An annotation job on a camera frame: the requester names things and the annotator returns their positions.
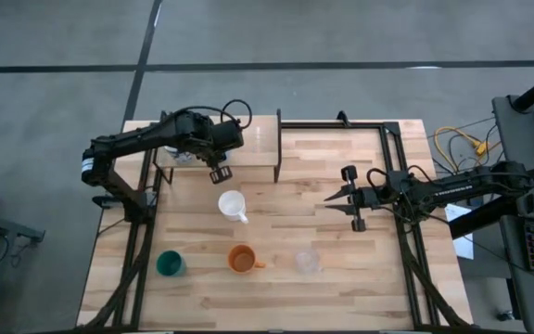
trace wooden table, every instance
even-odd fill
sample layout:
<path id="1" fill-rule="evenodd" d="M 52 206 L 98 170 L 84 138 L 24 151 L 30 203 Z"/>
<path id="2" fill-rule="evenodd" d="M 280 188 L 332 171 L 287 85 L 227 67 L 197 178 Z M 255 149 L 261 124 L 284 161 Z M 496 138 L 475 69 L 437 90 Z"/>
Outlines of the wooden table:
<path id="1" fill-rule="evenodd" d="M 408 164 L 435 175 L 423 123 L 398 122 Z M 412 328 L 393 217 L 382 210 L 363 210 L 368 230 L 355 233 L 350 217 L 323 203 L 343 185 L 339 170 L 345 165 L 356 165 L 360 186 L 365 186 L 369 168 L 384 169 L 379 141 L 378 133 L 369 130 L 285 130 L 277 184 L 264 168 L 233 168 L 233 179 L 216 186 L 207 170 L 175 171 L 172 185 L 162 185 L 159 194 L 140 328 Z M 137 184 L 142 156 L 117 161 L 117 171 L 132 186 Z M 245 195 L 248 225 L 220 215 L 218 197 L 230 189 Z M 100 228 L 121 218 L 122 210 L 108 210 Z M 421 226 L 432 279 L 459 316 L 471 322 L 449 228 L 434 220 Z M 116 288 L 128 233 L 128 223 L 121 223 L 98 238 L 78 324 L 90 320 Z M 239 243 L 251 245 L 267 267 L 243 276 L 232 273 L 226 254 Z M 321 272 L 298 272 L 295 255 L 308 249 L 320 254 Z M 158 274 L 156 259 L 165 250 L 183 254 L 185 276 Z M 419 283 L 418 295 L 427 319 Z M 133 294 L 127 298 L 124 321 L 129 320 L 132 298 Z"/>

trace black metal frame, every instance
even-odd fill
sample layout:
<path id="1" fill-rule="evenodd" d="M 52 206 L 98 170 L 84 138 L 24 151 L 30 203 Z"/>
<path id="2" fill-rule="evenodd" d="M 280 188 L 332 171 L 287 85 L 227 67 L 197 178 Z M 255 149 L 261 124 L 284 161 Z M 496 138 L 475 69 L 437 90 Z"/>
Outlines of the black metal frame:
<path id="1" fill-rule="evenodd" d="M 281 129 L 346 129 L 346 130 L 377 130 L 380 144 L 383 152 L 383 158 L 385 161 L 385 168 L 387 171 L 393 170 L 393 161 L 390 155 L 390 146 L 388 143 L 388 136 L 392 135 L 395 147 L 397 150 L 397 158 L 399 161 L 399 169 L 407 171 L 407 159 L 405 157 L 405 151 L 403 149 L 401 129 L 398 122 L 350 122 L 344 111 L 340 111 L 337 115 L 336 122 L 281 122 Z M 281 130 L 279 131 L 280 138 L 280 151 L 279 162 L 281 164 Z M 395 225 L 397 227 L 397 235 L 399 238 L 399 247 L 401 252 L 401 260 L 403 262 L 403 273 L 405 274 L 405 284 L 407 288 L 407 297 L 409 299 L 411 317 L 413 325 L 421 325 L 422 317 L 419 309 L 419 303 L 417 298 L 417 291 L 415 289 L 415 281 L 413 279 L 413 272 L 406 264 L 406 259 L 403 254 L 407 249 L 407 235 L 405 234 L 405 226 L 401 219 L 395 216 Z M 424 273 L 430 278 L 430 271 L 427 264 L 426 248 L 424 246 L 424 240 L 419 225 L 413 227 L 413 236 L 416 256 L 419 263 L 422 266 Z M 425 291 L 426 295 L 426 307 L 430 316 L 430 322 L 434 326 L 439 325 L 439 315 L 436 305 L 432 302 L 431 297 Z"/>
<path id="2" fill-rule="evenodd" d="M 282 130 L 285 129 L 350 129 L 350 130 L 377 130 L 380 138 L 380 143 L 383 151 L 383 158 L 385 161 L 385 166 L 388 171 L 393 170 L 393 162 L 390 155 L 390 146 L 388 143 L 388 136 L 391 135 L 394 139 L 398 160 L 399 168 L 402 170 L 407 169 L 407 161 L 405 158 L 405 152 L 403 150 L 403 144 L 401 142 L 401 131 L 399 124 L 397 122 L 350 122 L 343 111 L 340 111 L 337 115 L 338 121 L 335 122 L 281 122 L 281 110 L 277 111 L 278 119 L 278 164 L 274 167 L 274 179 L 277 181 L 279 172 L 281 170 L 282 162 L 282 150 L 281 150 L 281 135 Z M 156 159 L 158 157 L 158 149 L 146 151 L 144 159 L 142 162 L 142 171 L 139 178 L 139 190 L 144 190 L 146 188 L 146 181 L 148 178 L 148 172 L 150 165 L 156 167 L 156 174 L 154 177 L 154 185 L 152 186 L 153 192 L 159 194 L 161 180 L 165 180 L 169 183 L 169 179 L 166 177 L 164 172 L 159 168 Z M 145 285 L 146 285 L 146 271 L 147 265 L 149 262 L 149 253 L 151 251 L 151 241 L 153 237 L 156 209 L 158 202 L 158 195 L 156 200 L 150 203 L 149 209 L 152 210 L 150 219 L 146 222 L 146 232 L 144 236 L 143 245 L 139 254 L 135 257 L 134 260 L 134 251 L 135 243 L 137 240 L 137 235 L 139 233 L 140 224 L 138 220 L 134 220 L 131 224 L 129 231 L 129 237 L 127 241 L 127 246 L 125 247 L 125 256 L 123 261 L 122 273 L 121 273 L 121 283 L 115 289 L 112 296 L 109 299 L 109 302 L 103 307 L 102 310 L 105 310 L 108 313 L 107 317 L 103 317 L 102 321 L 98 321 L 95 324 L 89 324 L 90 326 L 86 327 L 77 327 L 68 331 L 60 331 L 56 333 L 122 333 L 127 331 L 136 331 L 139 328 L 139 319 L 141 316 L 141 308 L 144 298 Z M 422 318 L 419 309 L 419 303 L 417 301 L 417 292 L 415 289 L 415 284 L 413 280 L 413 272 L 408 265 L 405 264 L 406 259 L 403 256 L 403 253 L 407 246 L 407 235 L 405 234 L 404 224 L 401 222 L 399 217 L 395 217 L 395 224 L 398 230 L 399 236 L 399 246 L 401 248 L 401 259 L 403 261 L 403 271 L 405 274 L 405 282 L 407 288 L 407 297 L 409 299 L 409 304 L 411 308 L 413 325 L 415 327 L 422 325 Z M 426 252 L 424 247 L 424 241 L 421 236 L 421 230 L 419 226 L 416 225 L 414 229 L 414 241 L 417 259 L 422 265 L 423 271 L 426 273 L 429 278 L 429 268 L 427 266 Z M 123 324 L 123 313 L 125 306 L 125 297 L 128 291 L 129 286 L 133 283 L 133 280 L 137 276 L 137 283 L 135 289 L 135 295 L 133 300 L 133 311 L 131 316 L 131 321 L 129 325 Z M 432 302 L 430 296 L 426 294 L 427 301 L 427 310 L 430 314 L 430 320 L 432 326 L 439 325 L 438 313 L 434 303 Z M 107 323 L 110 311 L 114 311 L 114 317 L 112 319 L 111 327 L 104 327 Z M 372 333 L 377 331 L 355 331 L 355 333 Z"/>

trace cable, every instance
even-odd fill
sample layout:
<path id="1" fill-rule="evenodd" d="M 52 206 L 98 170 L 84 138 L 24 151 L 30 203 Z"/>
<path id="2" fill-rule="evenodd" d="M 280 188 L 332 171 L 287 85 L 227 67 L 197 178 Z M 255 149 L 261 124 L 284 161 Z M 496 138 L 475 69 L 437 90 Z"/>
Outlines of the cable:
<path id="1" fill-rule="evenodd" d="M 487 121 L 490 121 L 490 120 L 493 120 L 495 119 L 496 117 L 495 116 L 492 116 L 492 117 L 488 117 L 487 119 L 483 119 L 483 120 L 480 120 L 480 121 L 475 121 L 475 122 L 472 122 L 472 123 L 469 123 L 469 124 L 465 124 L 463 126 L 458 126 L 456 127 L 455 129 L 464 129 L 465 127 L 469 127 L 469 126 L 473 126 L 473 125 L 477 125 L 477 124 L 480 124 L 480 123 L 483 123 L 483 122 L 487 122 Z M 451 130 L 447 130 L 447 131 L 443 131 L 441 133 L 438 133 L 438 135 L 444 135 L 444 134 L 447 134 L 449 133 Z M 428 137 L 426 137 L 426 139 L 429 139 L 433 136 L 436 136 L 436 134 L 433 134 L 433 135 L 429 135 Z"/>
<path id="2" fill-rule="evenodd" d="M 498 156 L 498 161 L 500 161 L 502 159 L 502 157 L 504 156 L 504 150 L 502 150 L 502 153 L 500 153 L 500 155 Z M 493 199 L 496 197 L 496 194 L 491 194 L 489 195 L 489 201 L 493 201 Z"/>
<path id="3" fill-rule="evenodd" d="M 19 263 L 22 261 L 22 257 L 20 256 L 22 252 L 26 249 L 28 249 L 30 246 L 34 245 L 34 243 L 31 241 L 24 246 L 20 247 L 16 253 L 9 255 L 11 258 L 11 266 L 14 268 L 18 268 Z"/>
<path id="4" fill-rule="evenodd" d="M 473 162 L 476 162 L 476 161 L 477 161 L 475 158 L 471 158 L 471 157 L 466 157 L 466 158 L 462 159 L 461 161 L 459 161 L 459 163 L 456 165 L 456 168 L 459 169 L 459 172 L 458 172 L 458 173 L 460 173 L 460 172 L 465 172 L 465 171 L 467 171 L 467 170 L 470 170 L 470 169 L 474 169 L 474 168 L 475 168 L 475 167 L 471 167 L 471 168 L 461 169 L 461 165 L 463 164 L 463 162 L 465 162 L 465 161 L 470 161 L 470 160 L 473 161 Z"/>
<path id="5" fill-rule="evenodd" d="M 405 181 L 405 180 L 400 180 L 399 181 L 399 191 L 401 192 L 401 194 L 405 198 L 405 201 L 407 201 L 407 204 L 409 204 L 409 210 L 412 212 L 412 219 L 411 219 L 411 221 L 409 221 L 409 223 L 413 224 L 413 222 L 415 222 L 415 210 L 413 209 L 413 205 L 412 205 L 411 201 L 409 200 L 409 198 L 407 197 L 407 194 L 405 194 L 405 190 L 403 190 L 403 181 Z"/>
<path id="6" fill-rule="evenodd" d="M 452 140 L 453 140 L 454 138 L 456 138 L 456 137 L 461 137 L 461 136 L 463 136 L 463 135 L 461 135 L 461 134 L 453 135 L 453 136 L 449 139 L 449 145 L 448 145 L 448 147 L 449 147 L 449 156 L 451 157 L 451 161 L 452 161 L 452 163 L 454 163 L 454 164 L 457 165 L 457 166 L 456 166 L 456 167 L 457 167 L 457 170 L 455 171 L 456 173 L 459 173 L 459 170 L 458 170 L 458 168 L 459 168 L 459 164 L 456 163 L 456 159 L 455 159 L 454 156 L 452 155 Z M 474 146 L 478 146 L 478 145 L 480 145 L 480 144 L 478 144 L 478 143 L 481 143 L 481 141 L 480 141 L 477 137 L 474 137 L 474 136 L 472 136 L 472 135 L 469 135 L 469 136 L 476 140 L 476 143 L 473 143 Z"/>
<path id="7" fill-rule="evenodd" d="M 434 218 L 434 219 L 436 219 L 436 220 L 438 220 L 438 221 L 440 221 L 440 222 L 442 222 L 442 223 L 444 223 L 444 224 L 446 224 L 446 225 L 448 225 L 448 226 L 451 225 L 451 223 L 449 223 L 449 221 L 447 221 L 446 219 L 440 218 L 440 217 L 435 216 L 435 215 L 433 215 L 433 214 L 428 214 L 427 216 L 430 217 L 430 218 Z M 465 238 L 466 240 L 468 240 L 468 241 L 471 242 L 472 244 L 477 245 L 477 246 L 478 246 L 479 248 L 481 248 L 482 250 L 484 250 L 484 251 L 488 252 L 489 254 L 495 256 L 496 258 L 498 258 L 498 259 L 500 259 L 500 260 L 502 260 L 502 261 L 504 261 L 504 262 L 510 264 L 511 266 L 513 266 L 513 267 L 515 267 L 515 268 L 518 268 L 518 269 L 520 269 L 520 270 L 526 272 L 527 274 L 530 274 L 530 275 L 534 276 L 534 273 L 531 272 L 531 271 L 528 271 L 527 268 L 525 268 L 525 267 L 523 267 L 523 266 L 521 266 L 521 265 L 518 265 L 518 264 L 516 264 L 516 263 L 512 263 L 512 262 L 510 262 L 508 259 L 504 258 L 504 257 L 501 256 L 500 254 L 496 254 L 493 250 L 490 250 L 490 249 L 488 249 L 487 247 L 485 247 L 485 246 L 479 244 L 478 242 L 473 241 L 472 239 L 468 238 L 467 236 L 462 236 L 462 238 Z"/>
<path id="8" fill-rule="evenodd" d="M 6 248 L 4 249 L 4 251 L 2 252 L 2 254 L 0 256 L 0 262 L 2 262 L 6 258 L 7 253 L 9 252 L 9 240 L 7 240 L 6 236 L 0 235 L 0 237 L 6 243 Z"/>
<path id="9" fill-rule="evenodd" d="M 451 161 L 452 163 L 456 164 L 456 168 L 457 170 L 454 171 L 455 173 L 459 173 L 459 165 L 456 163 L 456 159 L 454 158 L 454 156 L 452 155 L 452 140 L 456 137 L 459 137 L 461 135 L 457 134 L 457 135 L 453 135 L 450 139 L 449 139 L 449 157 L 451 158 Z"/>
<path id="10" fill-rule="evenodd" d="M 368 171 L 368 173 L 366 173 L 366 180 L 368 180 L 368 183 L 370 184 L 370 186 L 372 187 L 373 191 L 378 196 L 378 190 L 376 189 L 376 186 L 375 186 L 374 182 L 372 182 L 372 178 L 370 177 L 373 172 L 380 173 L 380 174 L 384 175 L 385 177 L 388 176 L 388 174 L 385 173 L 385 171 L 379 170 L 378 168 L 372 168 L 372 169 L 370 169 Z"/>
<path id="11" fill-rule="evenodd" d="M 432 180 L 426 173 L 426 171 L 424 171 L 424 169 L 418 165 L 411 165 L 409 167 L 407 167 L 407 172 L 409 172 L 410 169 L 412 168 L 415 168 L 417 170 L 419 170 L 420 172 L 422 172 L 422 174 L 424 175 L 424 177 L 427 179 L 427 181 L 429 181 L 432 185 L 437 185 L 438 183 L 434 182 L 434 180 Z"/>
<path id="12" fill-rule="evenodd" d="M 197 110 L 207 110 L 207 111 L 215 111 L 215 112 L 219 112 L 220 113 L 220 120 L 223 119 L 223 115 L 227 116 L 229 119 L 231 119 L 233 122 L 235 123 L 238 123 L 238 120 L 232 116 L 230 113 L 228 113 L 227 111 L 225 111 L 226 107 L 228 107 L 230 104 L 232 103 L 242 103 L 244 104 L 247 109 L 248 109 L 248 123 L 242 127 L 242 129 L 246 129 L 250 126 L 250 122 L 252 121 L 252 111 L 250 110 L 250 106 L 248 105 L 247 102 L 241 100 L 241 99 L 233 99 L 233 100 L 230 100 L 228 101 L 228 103 L 226 103 L 226 105 L 223 107 L 223 109 L 218 109 L 218 108 L 215 108 L 215 107 L 211 107 L 211 106 L 189 106 L 189 107 L 184 107 L 184 108 L 180 108 L 178 110 L 176 110 L 175 112 L 172 113 L 172 116 L 176 116 L 177 114 L 179 113 L 183 113 L 185 111 L 189 111 L 189 110 L 193 110 L 193 109 L 197 109 Z M 169 118 L 166 118 L 162 121 L 160 121 L 159 123 L 153 125 L 153 126 L 148 126 L 146 128 L 143 129 L 143 131 L 141 131 L 139 133 L 139 135 L 145 135 L 147 134 L 148 132 L 156 129 L 159 125 L 162 125 L 163 123 L 167 122 L 169 120 Z M 106 139 L 106 138 L 102 138 L 102 139 L 92 139 L 92 142 L 93 143 L 110 143 L 110 142 L 121 142 L 122 140 L 126 140 L 126 139 L 130 139 L 129 136 L 125 136 L 121 139 Z"/>
<path id="13" fill-rule="evenodd" d="M 492 145 L 490 148 L 488 148 L 488 149 L 487 149 L 488 155 L 490 154 L 490 151 L 491 151 L 491 150 L 495 149 L 495 148 L 496 148 L 498 145 L 500 145 L 501 143 L 502 143 L 502 141 L 499 141 L 499 142 L 497 142 L 496 144 Z M 477 166 L 477 165 L 481 165 L 481 158 L 482 158 L 482 157 L 483 157 L 483 156 L 477 158 L 476 166 Z M 488 162 L 490 162 L 490 158 L 489 158 L 489 157 L 487 158 L 486 162 L 483 163 L 483 165 L 485 165 L 485 164 L 488 163 Z"/>
<path id="14" fill-rule="evenodd" d="M 489 131 L 488 131 L 488 134 L 486 135 L 486 145 L 488 144 L 489 140 L 490 140 L 490 135 L 491 135 L 491 130 L 493 130 L 494 128 L 496 128 L 498 126 L 498 124 L 493 124 L 492 127 L 490 127 Z M 486 164 L 490 162 L 490 148 L 486 148 L 486 161 L 483 162 L 482 164 Z"/>
<path id="15" fill-rule="evenodd" d="M 399 218 L 401 218 L 401 220 L 406 221 L 406 222 L 409 222 L 409 219 L 407 219 L 407 217 L 404 217 L 404 216 L 400 215 L 398 212 L 396 212 L 396 211 L 394 211 L 394 210 L 392 210 L 392 209 L 390 209 L 390 208 L 387 208 L 387 207 L 384 207 L 384 206 L 379 206 L 377 209 L 382 209 L 382 210 L 386 210 L 386 211 L 388 211 L 388 212 L 391 212 L 391 213 L 393 213 L 394 215 L 396 215 L 396 216 L 398 216 Z"/>
<path id="16" fill-rule="evenodd" d="M 436 163 L 441 169 L 443 169 L 446 173 L 454 175 L 454 172 L 452 172 L 450 169 L 448 169 L 446 166 L 438 162 L 436 159 L 432 158 L 432 161 Z"/>
<path id="17" fill-rule="evenodd" d="M 233 103 L 240 103 L 240 104 L 244 105 L 245 107 L 247 107 L 247 110 L 248 110 L 248 122 L 247 122 L 247 125 L 240 127 L 242 130 L 244 130 L 244 129 L 248 128 L 250 126 L 250 123 L 252 122 L 252 110 L 250 109 L 250 105 L 244 100 L 235 98 L 235 99 L 232 99 L 232 100 L 228 101 L 228 103 L 226 103 L 225 106 L 223 106 L 222 111 L 225 113 L 226 109 Z M 220 115 L 220 122 L 223 122 L 223 114 Z"/>
<path id="18" fill-rule="evenodd" d="M 468 135 L 466 133 L 464 133 L 463 131 L 459 130 L 459 128 L 455 128 L 454 126 L 442 126 L 442 127 L 439 127 L 438 129 L 436 129 L 436 131 L 434 132 L 434 145 L 436 146 L 436 149 L 438 150 L 438 152 L 440 153 L 440 155 L 442 157 L 444 157 L 444 159 L 449 163 L 449 165 L 452 167 L 452 169 L 456 172 L 457 171 L 457 166 L 456 166 L 456 163 L 454 163 L 451 158 L 449 158 L 449 156 L 446 155 L 446 153 L 444 153 L 444 150 L 442 149 L 442 147 L 440 146 L 440 143 L 438 141 L 438 136 L 440 134 L 441 131 L 454 131 L 455 133 L 459 134 L 459 135 L 462 135 L 463 138 L 467 139 L 468 141 L 471 142 L 471 144 L 473 144 L 474 147 L 476 147 L 479 143 L 478 140 L 475 140 L 471 135 Z"/>
<path id="19" fill-rule="evenodd" d="M 125 218 L 121 218 L 120 220 L 118 220 L 117 222 L 111 224 L 111 225 L 108 225 L 107 227 L 103 228 L 101 231 L 98 232 L 98 234 L 96 235 L 96 237 L 100 237 L 101 234 L 107 232 L 109 229 L 111 229 L 112 227 L 118 225 L 119 223 L 122 223 L 125 221 Z"/>

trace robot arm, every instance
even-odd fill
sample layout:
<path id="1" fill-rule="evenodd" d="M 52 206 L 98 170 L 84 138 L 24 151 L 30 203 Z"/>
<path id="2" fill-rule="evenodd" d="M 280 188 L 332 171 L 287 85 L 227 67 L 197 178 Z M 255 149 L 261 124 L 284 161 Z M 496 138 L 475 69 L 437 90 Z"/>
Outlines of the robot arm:
<path id="1" fill-rule="evenodd" d="M 225 152 L 243 145 L 242 129 L 234 120 L 214 124 L 208 116 L 186 109 L 163 113 L 160 122 L 145 128 L 93 139 L 83 153 L 82 180 L 90 186 L 100 186 L 99 179 L 108 172 L 114 159 L 170 146 L 205 161 L 212 169 L 213 183 L 220 183 L 232 177 L 228 167 L 218 166 L 225 160 Z"/>
<path id="2" fill-rule="evenodd" d="M 244 145 L 242 127 L 238 120 L 226 114 L 230 120 L 214 124 L 210 117 L 189 107 L 171 114 L 162 112 L 160 121 L 144 128 L 138 128 L 117 135 L 103 135 L 92 139 L 83 152 L 82 181 L 90 186 L 103 186 L 125 209 L 125 220 L 145 219 L 147 197 L 144 191 L 133 190 L 112 169 L 112 162 L 122 156 L 146 151 L 152 148 L 170 146 L 179 151 L 195 154 L 211 168 L 211 181 L 220 183 L 232 177 L 227 166 L 220 167 L 225 152 Z"/>
<path id="3" fill-rule="evenodd" d="M 374 186 L 370 180 L 372 172 L 383 174 L 385 184 Z M 527 174 L 525 167 L 512 161 L 498 162 L 491 167 L 479 166 L 469 172 L 437 180 L 428 179 L 427 182 L 422 182 L 412 173 L 405 171 L 385 173 L 372 169 L 366 176 L 372 186 L 358 188 L 354 183 L 358 176 L 355 166 L 343 168 L 341 175 L 348 184 L 326 200 L 347 196 L 348 204 L 327 207 L 353 215 L 351 225 L 356 232 L 366 230 L 365 221 L 360 215 L 360 209 L 363 208 L 375 210 L 381 205 L 397 203 L 400 208 L 398 214 L 408 217 L 411 223 L 416 223 L 427 218 L 437 207 L 446 206 L 448 203 L 492 193 L 505 197 L 520 197 L 534 187 L 534 181 Z"/>

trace black cable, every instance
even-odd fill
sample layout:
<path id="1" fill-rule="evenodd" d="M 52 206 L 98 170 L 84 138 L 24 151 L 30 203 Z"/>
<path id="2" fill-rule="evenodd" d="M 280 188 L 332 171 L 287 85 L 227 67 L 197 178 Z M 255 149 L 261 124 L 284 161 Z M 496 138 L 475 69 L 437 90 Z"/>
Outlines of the black cable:
<path id="1" fill-rule="evenodd" d="M 491 130 L 493 130 L 496 126 L 498 126 L 498 124 L 494 124 L 492 127 L 490 127 L 488 134 L 486 135 L 486 161 L 483 162 L 482 165 L 490 162 L 490 145 L 488 143 L 490 141 Z"/>
<path id="2" fill-rule="evenodd" d="M 438 162 L 436 159 L 432 158 L 432 161 L 434 163 L 437 164 L 438 167 L 440 167 L 441 169 L 443 169 L 446 173 L 449 173 L 449 174 L 452 174 L 454 175 L 454 172 L 451 171 L 450 169 L 448 169 L 448 167 L 444 166 L 443 164 L 441 164 L 440 162 Z"/>
<path id="3" fill-rule="evenodd" d="M 417 170 L 419 170 L 420 172 L 422 172 L 422 174 L 424 175 L 424 177 L 427 179 L 427 181 L 429 181 L 432 185 L 439 185 L 437 182 L 434 182 L 434 180 L 432 180 L 428 175 L 427 173 L 424 171 L 424 169 L 418 165 L 411 165 L 409 167 L 407 167 L 407 172 L 409 172 L 410 169 L 412 168 L 415 168 Z"/>
<path id="4" fill-rule="evenodd" d="M 473 170 L 473 169 L 476 168 L 476 166 L 473 166 L 471 168 L 461 169 L 461 165 L 463 164 L 463 162 L 470 161 L 470 160 L 472 160 L 473 162 L 477 162 L 477 160 L 475 160 L 475 158 L 466 157 L 466 158 L 462 159 L 459 163 L 457 163 L 456 169 L 457 169 L 457 171 L 459 171 L 458 173 L 470 171 L 470 170 Z"/>
<path id="5" fill-rule="evenodd" d="M 250 126 L 250 123 L 252 122 L 252 110 L 250 109 L 250 105 L 244 100 L 235 98 L 233 100 L 228 101 L 228 103 L 226 103 L 225 106 L 223 106 L 222 111 L 226 112 L 226 109 L 233 103 L 240 103 L 240 104 L 244 105 L 245 107 L 247 107 L 247 110 L 248 110 L 248 122 L 247 122 L 247 125 L 240 127 L 242 130 L 244 130 L 244 129 L 248 128 Z M 220 122 L 223 122 L 223 114 L 220 115 Z"/>
<path id="6" fill-rule="evenodd" d="M 6 258 L 7 253 L 9 252 L 9 240 L 7 240 L 6 236 L 4 236 L 4 235 L 0 234 L 0 237 L 6 243 L 6 248 L 4 249 L 4 251 L 2 252 L 2 254 L 0 256 L 0 262 L 2 262 Z"/>
<path id="7" fill-rule="evenodd" d="M 447 221 L 446 219 L 440 218 L 440 217 L 435 216 L 435 215 L 433 215 L 433 214 L 428 214 L 427 216 L 430 217 L 430 218 L 434 218 L 434 219 L 436 219 L 436 220 L 438 220 L 438 221 L 440 221 L 440 222 L 442 222 L 442 223 L 444 223 L 444 224 L 446 224 L 446 225 L 448 225 L 448 226 L 451 225 L 451 223 L 449 223 L 449 221 Z M 516 263 L 512 263 L 512 262 L 510 262 L 508 259 L 502 257 L 500 254 L 496 254 L 493 250 L 490 250 L 490 249 L 488 249 L 487 247 L 485 247 L 485 246 L 479 244 L 478 242 L 473 241 L 472 239 L 468 238 L 467 236 L 462 236 L 462 238 L 465 238 L 466 240 L 468 240 L 468 241 L 471 242 L 472 244 L 477 245 L 477 246 L 478 246 L 479 248 L 481 248 L 482 250 L 484 250 L 484 251 L 488 252 L 489 254 L 495 256 L 496 258 L 498 258 L 498 259 L 500 259 L 500 260 L 502 260 L 502 261 L 504 261 L 504 262 L 510 264 L 511 266 L 513 266 L 513 267 L 515 267 L 515 268 L 518 268 L 518 269 L 520 269 L 520 270 L 526 272 L 526 273 L 529 274 L 529 275 L 534 276 L 534 273 L 531 272 L 531 271 L 528 271 L 527 268 L 525 268 L 525 267 L 523 267 L 523 266 L 521 266 L 521 265 L 518 265 L 518 264 L 516 264 Z"/>
<path id="8" fill-rule="evenodd" d="M 32 245 L 35 245 L 35 244 L 33 242 L 29 242 L 26 245 L 20 247 L 19 250 L 16 251 L 16 253 L 9 255 L 9 257 L 11 258 L 12 267 L 18 268 L 19 262 L 22 261 L 22 257 L 20 255 L 22 254 L 23 251 L 25 251 Z"/>
<path id="9" fill-rule="evenodd" d="M 386 211 L 388 211 L 388 212 L 391 212 L 392 214 L 394 214 L 394 215 L 396 215 L 397 217 L 399 217 L 399 218 L 401 219 L 401 221 L 402 221 L 404 224 L 409 225 L 411 228 L 409 229 L 409 231 L 405 231 L 405 235 L 408 235 L 408 234 L 410 234 L 410 233 L 413 232 L 413 224 L 410 224 L 410 223 L 409 223 L 410 220 L 407 219 L 407 217 L 402 216 L 400 213 L 398 213 L 398 212 L 396 212 L 396 211 L 394 211 L 394 210 L 392 210 L 392 209 L 390 209 L 390 208 L 387 208 L 387 207 L 380 206 L 380 207 L 378 207 L 377 209 L 382 209 L 382 210 L 386 210 Z"/>
<path id="10" fill-rule="evenodd" d="M 384 175 L 385 177 L 388 176 L 388 174 L 385 173 L 385 171 L 382 171 L 382 170 L 380 170 L 378 168 L 371 168 L 368 171 L 368 173 L 366 173 L 366 180 L 368 181 L 368 183 L 370 184 L 370 186 L 372 187 L 372 189 L 376 193 L 376 195 L 378 195 L 378 190 L 376 189 L 376 186 L 375 186 L 374 182 L 372 182 L 372 178 L 371 178 L 371 175 L 374 172 L 380 173 L 380 174 Z"/>
<path id="11" fill-rule="evenodd" d="M 469 135 L 471 138 L 475 139 L 476 141 L 478 142 L 481 142 L 479 140 L 479 138 L 473 136 L 473 135 Z M 448 148 L 449 148 L 449 157 L 451 157 L 451 160 L 452 160 L 452 163 L 454 163 L 456 166 L 457 166 L 457 170 L 456 172 L 459 173 L 459 164 L 456 163 L 456 159 L 454 158 L 454 156 L 452 155 L 452 140 L 456 137 L 464 137 L 463 135 L 461 134 L 456 134 L 456 135 L 453 135 L 450 139 L 449 139 L 449 145 L 448 145 Z"/>
<path id="12" fill-rule="evenodd" d="M 409 200 L 409 198 L 407 197 L 407 194 L 405 194 L 405 191 L 403 190 L 403 181 L 405 181 L 405 180 L 400 180 L 399 181 L 399 191 L 401 192 L 401 194 L 405 198 L 405 201 L 407 201 L 407 204 L 409 205 L 409 210 L 412 212 L 412 220 L 409 221 L 409 224 L 413 224 L 415 222 L 415 210 L 413 209 L 413 205 L 412 205 L 411 201 Z"/>
<path id="13" fill-rule="evenodd" d="M 101 234 L 107 232 L 109 229 L 111 229 L 112 227 L 122 223 L 125 221 L 125 218 L 121 218 L 120 220 L 118 220 L 117 222 L 111 224 L 111 225 L 108 225 L 107 227 L 103 228 L 101 231 L 98 232 L 98 234 L 96 235 L 96 237 L 100 237 Z"/>
<path id="14" fill-rule="evenodd" d="M 401 220 L 403 220 L 403 221 L 405 221 L 405 222 L 409 222 L 409 219 L 407 219 L 407 217 L 402 216 L 400 213 L 398 213 L 398 212 L 396 212 L 396 211 L 394 211 L 394 210 L 392 210 L 392 209 L 390 209 L 390 208 L 380 206 L 380 207 L 378 207 L 377 209 L 382 209 L 382 210 L 386 210 L 386 211 L 388 211 L 388 212 L 391 212 L 391 213 L 393 213 L 394 215 L 396 215 L 396 216 L 398 216 L 399 218 L 401 218 Z"/>
<path id="15" fill-rule="evenodd" d="M 473 126 L 473 125 L 476 125 L 476 124 L 479 124 L 479 123 L 487 122 L 487 121 L 493 120 L 495 118 L 496 118 L 495 116 L 488 117 L 487 119 L 483 119 L 483 120 L 480 120 L 480 121 L 476 121 L 476 122 L 472 122 L 472 123 L 469 123 L 469 124 L 465 124 L 463 126 L 459 126 L 459 127 L 454 128 L 454 129 L 464 129 L 465 127 L 469 127 L 469 126 Z M 447 133 L 452 132 L 452 131 L 453 131 L 453 129 L 445 130 L 445 131 L 442 131 L 442 132 L 438 133 L 438 135 L 447 134 Z M 433 137 L 434 137 L 434 135 L 429 135 L 426 139 L 433 138 Z"/>
<path id="16" fill-rule="evenodd" d="M 252 112 L 250 111 L 250 106 L 248 105 L 247 102 L 245 102 L 243 100 L 237 100 L 237 99 L 231 100 L 228 103 L 226 103 L 226 106 L 224 106 L 224 108 L 227 107 L 229 104 L 233 103 L 233 101 L 244 104 L 248 108 L 249 116 L 252 114 Z M 173 112 L 172 116 L 176 116 L 175 114 L 179 114 L 179 113 L 182 113 L 182 112 L 185 112 L 185 111 L 189 111 L 189 110 L 193 110 L 193 109 L 219 112 L 220 113 L 220 120 L 222 119 L 223 115 L 226 115 L 233 122 L 238 123 L 238 120 L 234 116 L 232 116 L 230 113 L 225 111 L 224 109 L 218 109 L 218 108 L 211 107 L 211 106 L 189 106 L 189 107 L 180 108 L 180 109 L 176 110 L 175 112 Z M 249 117 L 248 124 L 245 125 L 243 127 L 243 129 L 246 129 L 250 125 L 251 119 L 252 119 L 252 116 Z M 169 118 L 166 118 L 165 120 L 160 121 L 159 123 L 155 124 L 154 126 L 149 126 L 147 128 L 144 128 L 145 130 L 141 131 L 139 133 L 139 135 L 147 134 L 148 132 L 154 130 L 156 127 L 158 127 L 159 125 L 162 125 L 163 123 L 167 122 L 168 120 L 169 120 Z M 93 143 L 110 143 L 110 142 L 115 142 L 116 143 L 116 142 L 121 142 L 122 140 L 127 140 L 127 139 L 130 139 L 130 137 L 126 136 L 126 137 L 123 137 L 121 139 L 105 139 L 105 138 L 98 139 L 98 138 L 96 138 L 96 139 L 92 139 L 92 142 Z"/>
<path id="17" fill-rule="evenodd" d="M 456 134 L 456 135 L 453 135 L 450 139 L 449 139 L 449 144 L 448 144 L 448 147 L 449 147 L 449 157 L 451 157 L 451 161 L 452 163 L 454 163 L 456 165 L 456 171 L 454 171 L 455 173 L 459 173 L 459 166 L 458 164 L 456 163 L 456 159 L 454 158 L 454 156 L 452 155 L 452 140 L 458 136 L 463 136 L 461 134 Z"/>

